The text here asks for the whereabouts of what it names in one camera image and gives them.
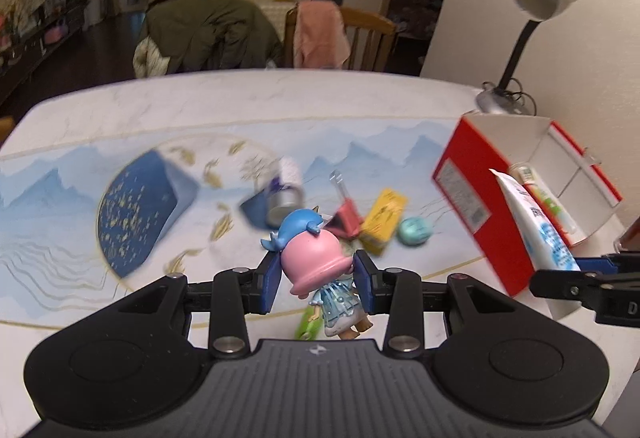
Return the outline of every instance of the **desk lamp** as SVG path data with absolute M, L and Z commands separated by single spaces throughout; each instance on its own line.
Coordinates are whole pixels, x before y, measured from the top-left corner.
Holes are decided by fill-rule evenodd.
M 542 21 L 558 16 L 574 1 L 576 0 L 516 0 L 520 8 L 532 18 L 525 24 L 498 85 L 492 82 L 482 84 L 483 91 L 476 96 L 476 104 L 481 111 L 495 114 L 529 114 L 524 103 L 521 102 L 523 96 L 528 96 L 534 106 L 533 114 L 537 113 L 535 101 L 522 90 L 520 82 L 513 78 L 513 73 L 529 37 L 538 25 Z M 519 91 L 507 90 L 512 80 L 520 86 Z

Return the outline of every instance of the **dark wooden floor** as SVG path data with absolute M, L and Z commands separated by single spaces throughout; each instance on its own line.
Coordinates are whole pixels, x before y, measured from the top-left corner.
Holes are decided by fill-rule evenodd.
M 399 37 L 386 62 L 385 71 L 420 76 L 422 64 L 419 59 L 426 55 L 428 48 L 429 42 L 427 40 Z
M 131 61 L 143 18 L 120 15 L 71 37 L 0 104 L 0 116 L 19 121 L 47 98 L 135 78 Z

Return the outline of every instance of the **yellow box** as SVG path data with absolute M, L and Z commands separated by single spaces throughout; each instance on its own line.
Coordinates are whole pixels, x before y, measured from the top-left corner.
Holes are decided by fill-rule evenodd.
M 379 254 L 396 232 L 407 199 L 392 189 L 384 189 L 360 228 L 360 240 L 368 252 Z

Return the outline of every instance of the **clutter pile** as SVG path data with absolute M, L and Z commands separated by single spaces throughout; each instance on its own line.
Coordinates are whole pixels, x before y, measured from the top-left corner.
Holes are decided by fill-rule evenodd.
M 341 174 L 329 177 L 340 195 L 333 215 L 320 207 L 304 206 L 302 177 L 289 157 L 275 161 L 262 177 L 260 192 L 241 205 L 255 226 L 277 228 L 261 239 L 267 251 L 279 252 L 282 271 L 292 283 L 290 293 L 300 299 L 311 295 L 295 338 L 313 340 L 324 323 L 327 337 L 354 339 L 373 326 L 353 285 L 353 252 L 363 248 L 382 253 L 397 233 L 400 243 L 420 246 L 433 232 L 421 217 L 402 219 L 407 198 L 384 189 L 366 217 L 344 185 Z

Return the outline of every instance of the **pink towel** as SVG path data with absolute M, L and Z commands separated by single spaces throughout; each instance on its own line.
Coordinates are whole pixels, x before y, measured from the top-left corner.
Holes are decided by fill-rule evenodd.
M 333 1 L 300 1 L 293 35 L 293 67 L 340 69 L 351 47 Z

